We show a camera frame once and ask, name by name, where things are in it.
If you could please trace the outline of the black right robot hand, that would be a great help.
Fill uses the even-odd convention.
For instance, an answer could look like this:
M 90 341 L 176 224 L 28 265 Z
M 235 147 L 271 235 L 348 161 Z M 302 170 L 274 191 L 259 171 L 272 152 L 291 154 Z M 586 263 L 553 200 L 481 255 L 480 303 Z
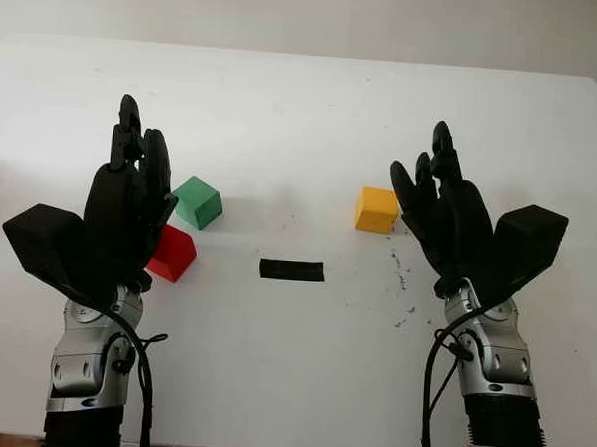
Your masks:
M 490 216 L 478 188 L 465 179 L 446 122 L 435 125 L 432 150 L 416 161 L 415 176 L 393 161 L 390 178 L 401 218 L 439 275 L 434 292 L 454 294 L 482 261 L 493 237 Z

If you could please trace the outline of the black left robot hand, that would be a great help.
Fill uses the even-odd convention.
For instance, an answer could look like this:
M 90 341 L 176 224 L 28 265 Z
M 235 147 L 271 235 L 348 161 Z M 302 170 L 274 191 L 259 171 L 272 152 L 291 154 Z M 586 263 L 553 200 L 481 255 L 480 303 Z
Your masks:
M 139 293 L 150 290 L 145 267 L 179 201 L 166 144 L 160 130 L 141 128 L 138 104 L 125 94 L 110 161 L 97 170 L 85 205 L 84 222 L 114 282 Z

